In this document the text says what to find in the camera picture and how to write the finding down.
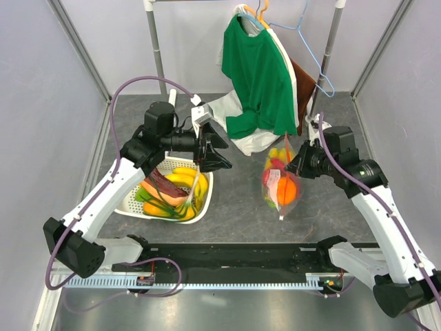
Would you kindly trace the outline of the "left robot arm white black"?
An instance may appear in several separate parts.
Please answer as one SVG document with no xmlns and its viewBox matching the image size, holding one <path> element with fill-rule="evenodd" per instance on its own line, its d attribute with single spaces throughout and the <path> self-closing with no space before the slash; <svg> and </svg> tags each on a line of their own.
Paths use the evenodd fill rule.
<svg viewBox="0 0 441 331">
<path fill-rule="evenodd" d="M 127 262 L 136 271 L 151 264 L 151 254 L 132 238 L 116 240 L 112 246 L 96 241 L 101 228 L 135 185 L 152 175 L 167 152 L 190 152 L 201 172 L 230 169 L 232 164 L 218 153 L 228 144 L 213 129 L 212 112 L 200 104 L 192 108 L 192 129 L 178 129 L 174 106 L 152 103 L 144 122 L 118 151 L 107 175 L 64 217 L 49 218 L 43 225 L 50 261 L 59 261 L 73 274 L 86 279 L 102 265 Z"/>
</svg>

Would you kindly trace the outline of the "orange toy orange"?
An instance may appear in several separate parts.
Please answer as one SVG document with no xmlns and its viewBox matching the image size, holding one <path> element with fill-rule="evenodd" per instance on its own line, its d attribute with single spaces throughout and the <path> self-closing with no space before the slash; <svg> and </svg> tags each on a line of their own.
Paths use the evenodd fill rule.
<svg viewBox="0 0 441 331">
<path fill-rule="evenodd" d="M 289 178 L 283 177 L 278 181 L 276 198 L 279 205 L 289 205 L 296 200 L 297 185 L 296 182 Z"/>
</svg>

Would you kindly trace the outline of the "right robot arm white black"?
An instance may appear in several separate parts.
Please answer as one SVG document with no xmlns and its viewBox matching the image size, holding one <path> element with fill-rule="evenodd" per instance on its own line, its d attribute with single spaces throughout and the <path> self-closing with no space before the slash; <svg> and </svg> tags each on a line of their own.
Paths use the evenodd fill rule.
<svg viewBox="0 0 441 331">
<path fill-rule="evenodd" d="M 365 218 L 385 258 L 380 263 L 334 236 L 318 242 L 315 260 L 321 270 L 349 272 L 373 292 L 389 317 L 440 302 L 440 271 L 410 233 L 381 167 L 360 158 L 351 128 L 314 121 L 308 140 L 285 169 L 304 179 L 331 177 Z"/>
</svg>

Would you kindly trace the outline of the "yellow toy banana bunch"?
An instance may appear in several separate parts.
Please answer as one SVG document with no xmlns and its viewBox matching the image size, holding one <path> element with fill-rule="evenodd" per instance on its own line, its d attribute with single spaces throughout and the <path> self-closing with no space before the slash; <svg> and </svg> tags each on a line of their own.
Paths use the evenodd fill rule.
<svg viewBox="0 0 441 331">
<path fill-rule="evenodd" d="M 268 154 L 270 159 L 277 159 L 285 164 L 291 162 L 294 156 L 295 153 L 289 148 L 272 148 Z"/>
</svg>

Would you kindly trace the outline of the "clear zip top bag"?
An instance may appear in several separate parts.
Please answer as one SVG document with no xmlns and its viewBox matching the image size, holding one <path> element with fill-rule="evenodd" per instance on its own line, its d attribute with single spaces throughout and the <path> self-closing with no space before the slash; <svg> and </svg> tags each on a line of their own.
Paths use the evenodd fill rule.
<svg viewBox="0 0 441 331">
<path fill-rule="evenodd" d="M 261 174 L 261 192 L 264 201 L 277 211 L 282 221 L 297 206 L 301 198 L 300 179 L 285 168 L 297 155 L 286 134 L 269 149 Z"/>
</svg>

